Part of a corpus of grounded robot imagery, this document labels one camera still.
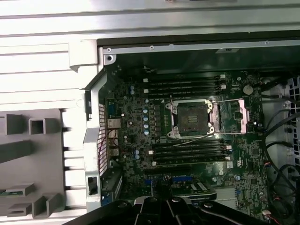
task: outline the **gray plastic panel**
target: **gray plastic panel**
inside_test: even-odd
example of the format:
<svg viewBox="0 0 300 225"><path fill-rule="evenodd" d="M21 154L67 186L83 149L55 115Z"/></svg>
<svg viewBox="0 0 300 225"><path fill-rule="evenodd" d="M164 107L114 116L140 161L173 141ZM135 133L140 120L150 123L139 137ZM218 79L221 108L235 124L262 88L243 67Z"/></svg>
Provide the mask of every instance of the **gray plastic panel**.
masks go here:
<svg viewBox="0 0 300 225"><path fill-rule="evenodd" d="M32 153L0 164L0 190L5 190L2 194L0 192L0 216L8 214L9 216L18 216L22 210L16 213L18 210L12 211L9 208L23 203L36 205L40 198L43 199L40 200L40 204L45 210L43 212L35 211L35 218L46 218L53 212L63 211L65 192L60 110L0 112L0 117L7 114L23 116L24 132L15 135L2 135L0 136L0 144L29 140L32 144ZM48 131L46 129L45 135L30 135L28 125L31 118L45 119L45 128L51 128L54 123L56 128ZM6 196L11 195L11 193L17 193L17 196Z"/></svg>

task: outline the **cable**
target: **cable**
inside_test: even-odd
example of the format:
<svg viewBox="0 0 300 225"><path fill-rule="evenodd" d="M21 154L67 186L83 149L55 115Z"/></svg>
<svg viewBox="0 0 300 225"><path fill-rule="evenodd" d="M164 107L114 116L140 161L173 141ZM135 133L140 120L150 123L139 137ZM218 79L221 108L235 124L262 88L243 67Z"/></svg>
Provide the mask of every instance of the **cable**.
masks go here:
<svg viewBox="0 0 300 225"><path fill-rule="evenodd" d="M266 154L266 156L267 156L267 159L268 159L268 161L270 162L270 164L272 165L272 167L274 168L274 170L278 173L278 175L280 175L284 180L285 180L285 182L287 183L287 185L291 188L291 190L293 191L293 192L295 192L296 191L296 188L294 187L294 185L287 179L287 177L282 173L282 171L280 171L278 168L277 168L277 166L274 164L274 162L273 162L273 160L271 159L271 157L270 157L270 155L269 155L269 153L268 153L268 149L267 149L267 146L266 146L266 148L263 148L263 150L264 150L264 152L265 152L265 154Z"/></svg>
<svg viewBox="0 0 300 225"><path fill-rule="evenodd" d="M290 97L287 97L287 96L280 96L280 95L261 95L261 96L262 96L262 98L269 98L269 99L283 99L283 100L292 102L296 105L300 105L299 101L291 99Z"/></svg>
<svg viewBox="0 0 300 225"><path fill-rule="evenodd" d="M210 137L210 136L213 136L213 135L214 135L214 134L208 134L208 135L202 136L202 137L200 137L200 138L194 139L194 140L189 141L189 142L184 142L184 143L180 143L180 144L175 144L175 145L173 145L173 147L178 147L178 146L181 146L181 145L184 145L184 144L190 144L190 143L192 143L192 142L199 141L199 140L201 140L201 139L204 139L204 138L206 138L206 137Z"/></svg>
<svg viewBox="0 0 300 225"><path fill-rule="evenodd" d="M270 121L268 122L268 124L267 124L267 126L266 126L266 130L269 129L269 126L270 126L271 122L274 120L274 118L275 118L278 114L280 114L280 113L282 113L282 112L290 112L290 111L291 111L291 110L289 110L289 109L282 109L282 110L279 110L278 112L274 113L274 115L271 117Z"/></svg>
<svg viewBox="0 0 300 225"><path fill-rule="evenodd" d="M274 132L276 129L278 129L279 127L281 127L282 125L288 123L289 121L297 118L300 116L300 112L294 114L294 115L291 115L287 118L285 118L284 120L280 121L279 123L275 124L270 130L268 130L266 133L265 133L265 137L269 136L272 132Z"/></svg>
<svg viewBox="0 0 300 225"><path fill-rule="evenodd" d="M282 167L280 167L279 171L280 171L280 172L283 172L284 170L286 170L286 169L289 168L289 167L294 168L294 169L300 174L300 170L299 170L297 167L295 167L294 165L292 165L292 164L285 164L285 165L283 165ZM277 174L277 177L276 177L275 180L272 182L272 184L270 185L270 187L271 187L271 188L274 188L274 186L279 186L279 184L277 184L277 183L279 182L279 180L280 180L280 175Z"/></svg>
<svg viewBox="0 0 300 225"><path fill-rule="evenodd" d="M272 142L272 143L268 144L266 146L266 148L268 149L268 148L270 148L270 147L272 147L273 145L276 145L276 144L281 144L281 145L284 145L284 146L286 146L288 148L292 148L293 147L293 145L291 143L289 143L289 142L283 142L282 141L282 142Z"/></svg>

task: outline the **motherboard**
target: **motherboard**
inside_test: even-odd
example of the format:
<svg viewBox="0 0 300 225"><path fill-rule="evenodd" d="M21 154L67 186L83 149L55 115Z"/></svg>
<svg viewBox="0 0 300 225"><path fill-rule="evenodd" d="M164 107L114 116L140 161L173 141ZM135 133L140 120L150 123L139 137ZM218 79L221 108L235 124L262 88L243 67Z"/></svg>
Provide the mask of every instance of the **motherboard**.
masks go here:
<svg viewBox="0 0 300 225"><path fill-rule="evenodd" d="M267 208L260 77L248 71L121 77L105 99L108 160L122 168L119 199L172 194L215 200L263 219Z"/></svg>

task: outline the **ram slot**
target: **ram slot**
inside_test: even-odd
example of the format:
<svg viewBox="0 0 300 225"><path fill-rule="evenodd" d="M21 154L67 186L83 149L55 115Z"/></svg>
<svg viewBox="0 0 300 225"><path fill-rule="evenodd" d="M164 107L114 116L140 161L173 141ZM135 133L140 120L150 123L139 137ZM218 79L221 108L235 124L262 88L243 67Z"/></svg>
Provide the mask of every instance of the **ram slot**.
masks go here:
<svg viewBox="0 0 300 225"><path fill-rule="evenodd" d="M225 143L224 139L213 139L213 140L199 140L199 141L193 141L192 143L189 144L183 144L183 142L172 142L172 143L157 143L157 144L152 144L151 147L152 149L158 149L158 148L164 148L164 147L173 147L174 145L177 144L182 144L181 146L177 146L176 148L184 148L187 146L194 146L194 145L201 145L201 146L209 146L214 143Z"/></svg>
<svg viewBox="0 0 300 225"><path fill-rule="evenodd" d="M225 155L221 156L201 156L201 157L192 157L192 158L179 158L174 160L159 160L153 161L153 166L174 166L174 165L189 165L189 164L199 164L199 163L208 163L208 162L222 162L227 161Z"/></svg>
<svg viewBox="0 0 300 225"><path fill-rule="evenodd" d="M156 92L153 93L151 91L146 92L148 93L149 99L161 99L161 98L169 98L172 96L173 99L177 98L192 98L192 97L209 97L209 96L215 96L220 94L219 88L210 88L207 90L180 90L180 89L169 89L167 92Z"/></svg>
<svg viewBox="0 0 300 225"><path fill-rule="evenodd" d="M205 76L205 77L188 77L187 75L153 75L147 78L147 84L158 83L183 83L183 82L218 82L219 76Z"/></svg>

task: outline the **capacitor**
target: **capacitor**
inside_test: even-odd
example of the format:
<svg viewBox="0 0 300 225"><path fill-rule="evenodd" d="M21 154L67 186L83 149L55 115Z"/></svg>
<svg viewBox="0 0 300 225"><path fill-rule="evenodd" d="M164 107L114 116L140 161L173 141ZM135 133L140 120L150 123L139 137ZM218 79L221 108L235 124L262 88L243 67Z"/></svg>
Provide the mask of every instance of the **capacitor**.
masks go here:
<svg viewBox="0 0 300 225"><path fill-rule="evenodd" d="M246 95L252 95L253 93L253 87L250 86L250 85L246 85L244 88L243 88L243 92L246 94Z"/></svg>
<svg viewBox="0 0 300 225"><path fill-rule="evenodd" d="M240 176L239 175L235 175L234 178L235 178L236 181L240 181Z"/></svg>

